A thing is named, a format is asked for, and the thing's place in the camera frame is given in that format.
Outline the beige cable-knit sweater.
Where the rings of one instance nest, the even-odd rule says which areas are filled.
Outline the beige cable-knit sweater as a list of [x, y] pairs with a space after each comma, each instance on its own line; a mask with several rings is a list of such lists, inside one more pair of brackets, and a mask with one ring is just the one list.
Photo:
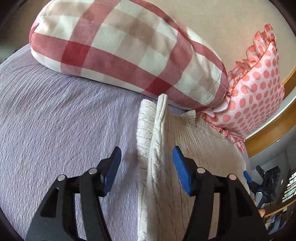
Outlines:
[[193, 175], [235, 174], [242, 185], [246, 163], [237, 146], [194, 110], [174, 114], [168, 98], [143, 100], [137, 122], [140, 184], [138, 240], [182, 240], [194, 205]]

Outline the wooden bed headboard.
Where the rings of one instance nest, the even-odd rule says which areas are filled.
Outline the wooden bed headboard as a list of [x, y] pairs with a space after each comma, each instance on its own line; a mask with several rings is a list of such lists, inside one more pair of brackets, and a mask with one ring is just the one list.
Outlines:
[[278, 111], [246, 140], [248, 157], [275, 143], [295, 126], [295, 69], [284, 80], [285, 97]]

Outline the lilac textured bedspread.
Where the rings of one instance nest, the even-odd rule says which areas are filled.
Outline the lilac textured bedspread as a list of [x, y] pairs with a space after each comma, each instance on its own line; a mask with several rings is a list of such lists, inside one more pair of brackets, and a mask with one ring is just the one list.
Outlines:
[[136, 133], [144, 98], [46, 68], [28, 45], [1, 64], [1, 208], [21, 237], [58, 175], [81, 175], [120, 147], [101, 207], [113, 240], [137, 240]]

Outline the pink polka dot pillow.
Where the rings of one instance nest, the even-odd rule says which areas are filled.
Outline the pink polka dot pillow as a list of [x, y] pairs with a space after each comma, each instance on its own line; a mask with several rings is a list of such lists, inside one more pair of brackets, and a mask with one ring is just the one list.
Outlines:
[[224, 99], [201, 113], [211, 127], [245, 151], [246, 137], [280, 107], [285, 88], [280, 81], [276, 37], [270, 24], [257, 32], [246, 58], [228, 73]]

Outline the red checked bolster pillow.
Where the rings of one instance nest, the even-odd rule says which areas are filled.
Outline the red checked bolster pillow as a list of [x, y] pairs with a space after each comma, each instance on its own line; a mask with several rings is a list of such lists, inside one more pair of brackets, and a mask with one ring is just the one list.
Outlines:
[[147, 1], [50, 1], [29, 35], [31, 53], [81, 76], [202, 111], [224, 99], [226, 70], [199, 35]]

